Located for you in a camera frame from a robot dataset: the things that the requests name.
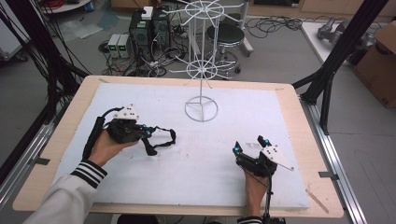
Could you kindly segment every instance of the person's left hand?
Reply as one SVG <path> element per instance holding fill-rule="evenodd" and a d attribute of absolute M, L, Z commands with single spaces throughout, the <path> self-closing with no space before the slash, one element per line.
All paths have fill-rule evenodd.
<path fill-rule="evenodd" d="M 107 130 L 102 130 L 102 133 L 99 135 L 95 145 L 93 146 L 91 156 L 88 160 L 96 163 L 98 166 L 104 166 L 106 162 L 119 154 L 121 150 L 126 147 L 134 146 L 137 142 L 138 141 L 119 144 L 111 139 Z"/>

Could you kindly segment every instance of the white mounting bracket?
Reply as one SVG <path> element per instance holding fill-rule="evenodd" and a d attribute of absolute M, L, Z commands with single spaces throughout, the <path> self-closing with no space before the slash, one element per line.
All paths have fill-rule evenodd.
<path fill-rule="evenodd" d="M 285 156 L 282 149 L 280 149 L 277 145 L 262 148 L 262 153 L 270 161 L 273 161 L 274 163 L 281 165 L 288 170 L 294 170 L 294 167 L 291 165 L 288 157 Z"/>
<path fill-rule="evenodd" d="M 125 106 L 122 110 L 113 116 L 114 119 L 139 119 L 133 104 Z"/>

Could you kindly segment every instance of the cardboard box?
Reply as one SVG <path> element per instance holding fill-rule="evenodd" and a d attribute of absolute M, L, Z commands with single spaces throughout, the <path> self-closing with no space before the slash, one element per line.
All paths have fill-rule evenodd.
<path fill-rule="evenodd" d="M 161 0 L 111 0 L 111 7 L 134 12 L 138 8 L 156 7 L 160 3 Z"/>
<path fill-rule="evenodd" d="M 396 21 L 375 33 L 371 47 L 353 72 L 386 108 L 396 107 Z"/>

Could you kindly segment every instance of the black pole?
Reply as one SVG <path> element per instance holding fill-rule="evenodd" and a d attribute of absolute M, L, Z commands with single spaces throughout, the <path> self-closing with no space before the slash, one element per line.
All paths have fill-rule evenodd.
<path fill-rule="evenodd" d="M 326 134 L 329 134 L 327 125 L 332 92 L 332 80 L 344 60 L 352 52 L 356 43 L 361 39 L 387 2 L 388 0 L 363 1 L 361 7 L 356 12 L 348 27 L 341 35 L 339 41 L 332 49 L 329 57 L 319 70 L 316 73 L 292 84 L 293 87 L 297 89 L 305 84 L 311 83 L 308 90 L 301 95 L 301 99 L 312 105 L 317 102 L 318 97 L 324 91 L 322 108 L 320 111 L 320 127 Z"/>

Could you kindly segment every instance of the white sleeve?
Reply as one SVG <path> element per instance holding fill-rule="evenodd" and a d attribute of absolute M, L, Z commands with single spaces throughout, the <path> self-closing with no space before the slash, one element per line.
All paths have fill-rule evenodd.
<path fill-rule="evenodd" d="M 106 171 L 82 161 L 71 175 L 60 177 L 44 195 L 41 206 L 23 223 L 83 223 Z"/>

